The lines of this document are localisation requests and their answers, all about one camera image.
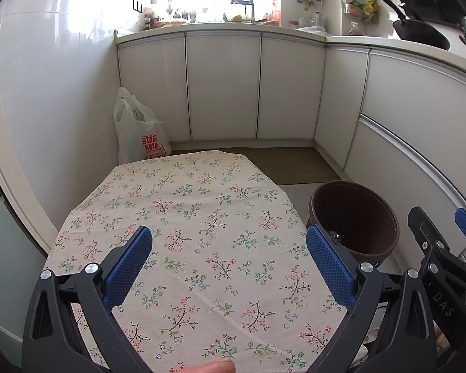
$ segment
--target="frying pan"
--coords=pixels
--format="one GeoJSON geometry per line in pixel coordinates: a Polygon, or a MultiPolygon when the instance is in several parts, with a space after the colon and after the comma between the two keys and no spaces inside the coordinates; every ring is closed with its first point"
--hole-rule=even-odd
{"type": "Polygon", "coordinates": [[[449,40],[433,26],[424,22],[413,9],[407,7],[405,4],[403,5],[405,12],[409,16],[415,17],[415,19],[407,18],[392,0],[383,1],[399,16],[399,19],[393,23],[399,38],[405,41],[429,44],[430,46],[435,46],[436,48],[446,51],[450,49],[449,40]]]}

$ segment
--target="brown bucket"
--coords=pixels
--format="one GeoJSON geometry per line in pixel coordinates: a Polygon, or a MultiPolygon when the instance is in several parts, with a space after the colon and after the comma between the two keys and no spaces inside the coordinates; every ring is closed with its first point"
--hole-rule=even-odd
{"type": "Polygon", "coordinates": [[[388,203],[353,182],[327,182],[314,190],[308,227],[317,223],[338,234],[340,243],[359,262],[380,264],[399,240],[399,224],[388,203]]]}

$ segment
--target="white cabinet door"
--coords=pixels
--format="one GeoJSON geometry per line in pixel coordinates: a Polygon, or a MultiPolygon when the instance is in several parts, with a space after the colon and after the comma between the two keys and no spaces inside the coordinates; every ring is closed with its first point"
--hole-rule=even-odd
{"type": "Polygon", "coordinates": [[[428,158],[466,197],[466,75],[372,49],[362,112],[428,158]]]}
{"type": "Polygon", "coordinates": [[[152,108],[172,142],[190,141],[183,34],[119,48],[121,85],[152,108]]]}
{"type": "Polygon", "coordinates": [[[254,139],[260,34],[190,32],[186,54],[192,140],[254,139]]]}
{"type": "Polygon", "coordinates": [[[458,256],[466,248],[466,238],[454,222],[456,209],[464,205],[458,193],[411,147],[365,117],[358,122],[345,172],[394,210],[400,226],[399,248],[413,268],[423,258],[408,228],[408,214],[415,206],[430,217],[451,253],[458,256]]]}
{"type": "Polygon", "coordinates": [[[328,48],[314,140],[342,168],[361,108],[368,49],[328,48]]]}
{"type": "Polygon", "coordinates": [[[323,66],[320,43],[262,37],[258,138],[314,138],[323,66]]]}

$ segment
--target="tablecloth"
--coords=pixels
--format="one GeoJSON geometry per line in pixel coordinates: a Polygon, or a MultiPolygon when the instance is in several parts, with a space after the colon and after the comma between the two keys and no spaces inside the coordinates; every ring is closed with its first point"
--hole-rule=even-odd
{"type": "MultiPolygon", "coordinates": [[[[112,312],[153,371],[218,357],[239,373],[305,371],[345,314],[306,251],[293,204],[244,155],[213,150],[114,168],[69,214],[46,267],[59,275],[101,262],[140,225],[153,250],[112,312]]],[[[106,366],[73,308],[92,359],[106,366]]]]}

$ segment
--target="white countertop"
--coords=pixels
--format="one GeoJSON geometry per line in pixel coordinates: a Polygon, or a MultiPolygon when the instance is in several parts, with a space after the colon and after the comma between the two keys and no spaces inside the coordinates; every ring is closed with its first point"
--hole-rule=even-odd
{"type": "Polygon", "coordinates": [[[401,39],[377,38],[368,36],[330,36],[323,37],[309,32],[274,27],[261,24],[232,24],[232,23],[206,23],[206,24],[186,24],[175,27],[165,27],[159,29],[150,29],[148,31],[136,32],[129,35],[117,36],[115,32],[115,43],[123,44],[137,39],[150,38],[158,35],[174,34],[180,32],[192,31],[252,31],[263,32],[279,35],[294,36],[298,38],[310,39],[316,42],[327,44],[357,44],[364,46],[375,46],[381,48],[397,49],[403,52],[418,54],[427,58],[453,66],[461,71],[466,72],[466,58],[457,54],[435,48],[427,44],[403,41],[401,39]]]}

